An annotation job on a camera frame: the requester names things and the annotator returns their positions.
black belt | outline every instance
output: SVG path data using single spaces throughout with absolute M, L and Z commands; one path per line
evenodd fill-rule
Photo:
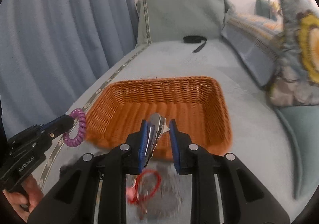
M 194 53 L 197 53 L 199 51 L 202 50 L 202 48 L 206 45 L 206 42 L 207 42 L 207 38 L 205 37 L 202 37 L 202 36 L 186 36 L 183 38 L 184 40 L 184 43 L 201 43 L 202 40 L 204 40 L 205 42 L 200 45 L 197 49 L 195 49 L 193 52 Z

orange wicker basket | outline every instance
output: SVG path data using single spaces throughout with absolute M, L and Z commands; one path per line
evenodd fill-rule
M 224 155 L 232 144 L 227 108 L 219 83 L 210 77 L 121 81 L 109 85 L 87 114 L 87 141 L 103 148 L 125 143 L 153 113 L 176 120 L 178 130 L 210 153 Z M 172 159 L 169 134 L 154 151 Z

blue curtain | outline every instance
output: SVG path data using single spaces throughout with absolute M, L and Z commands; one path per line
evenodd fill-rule
M 134 0 L 3 0 L 0 93 L 8 137 L 64 114 L 136 44 Z

sunflower print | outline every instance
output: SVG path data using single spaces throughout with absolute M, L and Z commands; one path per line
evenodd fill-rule
M 310 11 L 300 20 L 298 41 L 309 78 L 319 84 L 319 19 Z

spiral hair tie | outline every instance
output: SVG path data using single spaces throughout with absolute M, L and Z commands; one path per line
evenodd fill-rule
M 85 117 L 85 113 L 82 109 L 75 109 L 70 113 L 70 116 L 73 119 L 78 119 L 79 120 L 79 130 L 78 130 L 78 134 L 76 135 L 75 138 L 70 139 L 69 133 L 64 133 L 63 136 L 63 140 L 64 143 L 69 146 L 69 147 L 77 147 L 78 145 L 80 145 L 87 133 L 87 119 Z

